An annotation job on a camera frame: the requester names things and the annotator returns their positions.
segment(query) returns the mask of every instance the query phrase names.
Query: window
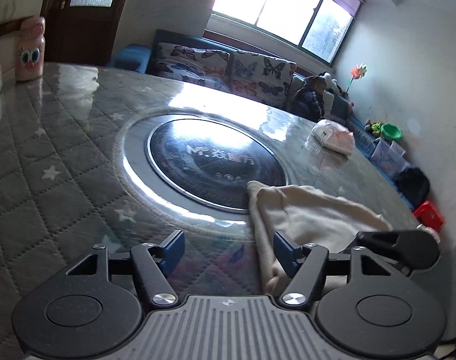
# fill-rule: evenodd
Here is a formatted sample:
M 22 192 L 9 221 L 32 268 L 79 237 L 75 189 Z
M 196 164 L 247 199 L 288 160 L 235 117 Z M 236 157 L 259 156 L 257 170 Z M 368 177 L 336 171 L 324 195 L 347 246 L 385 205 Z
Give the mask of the window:
M 213 11 L 331 64 L 360 5 L 361 0 L 216 0 Z

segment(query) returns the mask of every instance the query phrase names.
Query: round table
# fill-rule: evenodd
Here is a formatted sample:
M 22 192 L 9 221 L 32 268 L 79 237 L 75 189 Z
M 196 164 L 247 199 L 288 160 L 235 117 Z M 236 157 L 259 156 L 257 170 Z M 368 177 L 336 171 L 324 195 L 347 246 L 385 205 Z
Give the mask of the round table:
M 14 345 L 10 314 L 20 297 L 94 244 L 128 251 L 183 228 L 186 251 L 169 278 L 181 298 L 261 292 L 248 221 L 207 221 L 156 197 L 147 203 L 120 173 L 124 132 L 166 113 L 244 127 L 299 184 L 364 204 L 395 229 L 417 225 L 361 153 L 346 159 L 320 147 L 308 120 L 189 83 L 48 63 L 42 79 L 4 83 L 0 98 L 0 350 Z M 131 288 L 124 277 L 114 281 Z

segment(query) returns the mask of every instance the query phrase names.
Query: round black cooktop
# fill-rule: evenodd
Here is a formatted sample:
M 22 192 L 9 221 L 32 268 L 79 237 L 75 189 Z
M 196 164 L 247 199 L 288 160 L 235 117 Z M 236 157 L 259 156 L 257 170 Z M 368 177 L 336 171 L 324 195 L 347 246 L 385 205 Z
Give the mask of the round black cooktop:
M 248 209 L 246 183 L 286 185 L 283 168 L 260 142 L 228 125 L 177 119 L 148 137 L 147 157 L 179 192 L 228 211 Z

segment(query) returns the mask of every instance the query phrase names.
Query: brown wooden door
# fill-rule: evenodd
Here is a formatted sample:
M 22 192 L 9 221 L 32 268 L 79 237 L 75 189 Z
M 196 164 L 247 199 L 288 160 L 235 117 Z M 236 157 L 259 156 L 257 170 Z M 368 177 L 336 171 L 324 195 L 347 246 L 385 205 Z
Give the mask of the brown wooden door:
M 44 0 L 45 61 L 104 66 L 125 0 Z

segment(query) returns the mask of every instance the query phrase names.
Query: red plastic container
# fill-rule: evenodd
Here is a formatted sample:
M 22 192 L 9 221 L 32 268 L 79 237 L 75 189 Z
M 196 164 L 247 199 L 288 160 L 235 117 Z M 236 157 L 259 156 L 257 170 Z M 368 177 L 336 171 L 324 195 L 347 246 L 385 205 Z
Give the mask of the red plastic container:
M 439 213 L 433 203 L 428 200 L 421 204 L 413 214 L 423 225 L 430 227 L 437 232 L 441 230 L 445 223 L 443 216 Z

